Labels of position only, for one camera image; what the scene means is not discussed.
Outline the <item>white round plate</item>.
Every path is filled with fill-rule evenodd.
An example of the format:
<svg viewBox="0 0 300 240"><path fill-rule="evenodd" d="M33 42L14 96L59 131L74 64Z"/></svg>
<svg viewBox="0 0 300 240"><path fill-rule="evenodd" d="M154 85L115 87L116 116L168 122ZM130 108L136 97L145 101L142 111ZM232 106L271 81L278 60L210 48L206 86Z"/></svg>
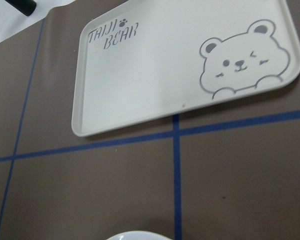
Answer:
<svg viewBox="0 0 300 240"><path fill-rule="evenodd" d="M107 240L171 240L170 238L150 231L126 231L118 233Z"/></svg>

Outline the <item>cream bear serving tray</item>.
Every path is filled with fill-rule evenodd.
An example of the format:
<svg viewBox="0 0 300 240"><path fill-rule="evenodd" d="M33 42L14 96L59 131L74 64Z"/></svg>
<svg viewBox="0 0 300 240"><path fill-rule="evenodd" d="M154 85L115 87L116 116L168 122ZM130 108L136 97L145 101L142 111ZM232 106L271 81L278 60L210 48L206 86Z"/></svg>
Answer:
<svg viewBox="0 0 300 240"><path fill-rule="evenodd" d="M129 0L80 34L71 128L92 136L276 90L299 74L285 0Z"/></svg>

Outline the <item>black water bottle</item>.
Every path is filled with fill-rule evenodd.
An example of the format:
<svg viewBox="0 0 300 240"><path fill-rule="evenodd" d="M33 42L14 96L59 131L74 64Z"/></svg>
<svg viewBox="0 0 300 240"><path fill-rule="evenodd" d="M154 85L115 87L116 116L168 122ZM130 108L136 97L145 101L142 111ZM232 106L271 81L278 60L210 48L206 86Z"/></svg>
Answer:
<svg viewBox="0 0 300 240"><path fill-rule="evenodd" d="M27 17L32 15L37 7L37 3L34 0L5 0L5 1Z"/></svg>

